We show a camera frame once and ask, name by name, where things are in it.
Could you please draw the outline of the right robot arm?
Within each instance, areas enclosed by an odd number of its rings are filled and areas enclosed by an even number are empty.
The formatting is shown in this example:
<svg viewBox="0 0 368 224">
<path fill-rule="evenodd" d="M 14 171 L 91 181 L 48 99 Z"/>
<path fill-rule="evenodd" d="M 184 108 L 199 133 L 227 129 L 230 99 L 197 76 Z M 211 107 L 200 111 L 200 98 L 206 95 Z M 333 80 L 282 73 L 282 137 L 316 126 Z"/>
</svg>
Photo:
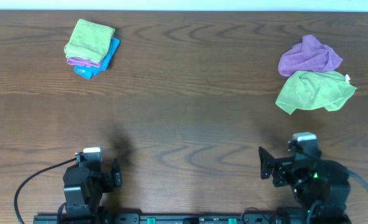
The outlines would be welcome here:
<svg viewBox="0 0 368 224">
<path fill-rule="evenodd" d="M 345 213 L 350 192 L 349 175 L 344 167 L 321 159 L 317 146 L 292 145 L 294 155 L 275 158 L 259 148 L 260 177 L 272 178 L 275 187 L 289 186 L 302 206 L 301 214 L 284 210 L 282 223 L 350 223 Z"/>
</svg>

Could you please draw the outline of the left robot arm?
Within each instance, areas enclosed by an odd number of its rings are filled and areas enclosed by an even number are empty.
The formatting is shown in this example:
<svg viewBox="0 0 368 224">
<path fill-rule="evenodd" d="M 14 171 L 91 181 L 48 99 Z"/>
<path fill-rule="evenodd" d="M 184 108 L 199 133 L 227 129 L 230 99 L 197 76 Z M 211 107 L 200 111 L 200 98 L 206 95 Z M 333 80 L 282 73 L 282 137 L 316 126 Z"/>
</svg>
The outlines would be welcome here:
<svg viewBox="0 0 368 224">
<path fill-rule="evenodd" d="M 85 162 L 70 167 L 63 176 L 66 215 L 60 223 L 112 223 L 109 212 L 100 205 L 104 193 L 122 186 L 121 169 L 113 160 L 109 172 L 98 171 Z"/>
</svg>

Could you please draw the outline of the green microfiber cloth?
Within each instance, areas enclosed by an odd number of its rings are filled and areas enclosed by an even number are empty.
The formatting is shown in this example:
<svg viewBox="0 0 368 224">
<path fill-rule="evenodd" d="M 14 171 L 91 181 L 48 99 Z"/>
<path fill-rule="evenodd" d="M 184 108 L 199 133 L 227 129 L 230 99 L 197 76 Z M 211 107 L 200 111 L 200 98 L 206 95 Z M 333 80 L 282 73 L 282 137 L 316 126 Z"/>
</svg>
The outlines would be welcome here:
<svg viewBox="0 0 368 224">
<path fill-rule="evenodd" d="M 64 47 L 66 58 L 79 57 L 100 63 L 109 51 L 115 29 L 79 19 Z"/>
</svg>

